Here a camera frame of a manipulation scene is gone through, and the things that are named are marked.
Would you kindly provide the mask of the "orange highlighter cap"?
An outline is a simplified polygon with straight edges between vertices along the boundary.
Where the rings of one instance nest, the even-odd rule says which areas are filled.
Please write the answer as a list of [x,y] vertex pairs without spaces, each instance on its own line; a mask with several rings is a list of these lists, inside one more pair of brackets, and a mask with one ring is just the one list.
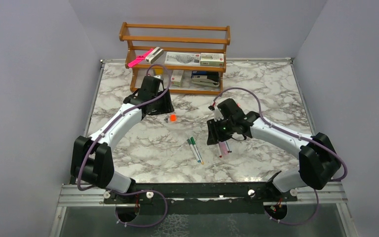
[[177,121],[177,115],[176,114],[171,114],[169,116],[169,121],[170,122],[176,122]]

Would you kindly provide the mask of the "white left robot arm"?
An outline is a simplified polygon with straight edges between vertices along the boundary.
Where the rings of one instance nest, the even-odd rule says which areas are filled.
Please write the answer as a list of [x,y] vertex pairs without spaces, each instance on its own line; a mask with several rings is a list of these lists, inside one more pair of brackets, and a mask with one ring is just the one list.
[[173,111],[170,91],[161,76],[144,76],[141,87],[124,99],[113,118],[89,137],[76,138],[71,175],[78,182],[116,191],[122,202],[131,202],[135,198],[135,181],[115,171],[112,150],[146,116]]

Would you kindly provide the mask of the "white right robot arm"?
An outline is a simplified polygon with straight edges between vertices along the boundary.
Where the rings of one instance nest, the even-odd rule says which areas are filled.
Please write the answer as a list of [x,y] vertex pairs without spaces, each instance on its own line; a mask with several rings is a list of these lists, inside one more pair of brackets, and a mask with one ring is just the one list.
[[341,162],[335,156],[335,149],[324,133],[301,135],[281,128],[266,120],[260,113],[244,113],[233,99],[226,99],[218,105],[211,105],[213,119],[207,121],[208,145],[225,142],[234,134],[245,139],[254,138],[269,142],[299,160],[299,167],[275,173],[265,185],[265,195],[277,201],[295,188],[310,187],[323,189],[340,169]]

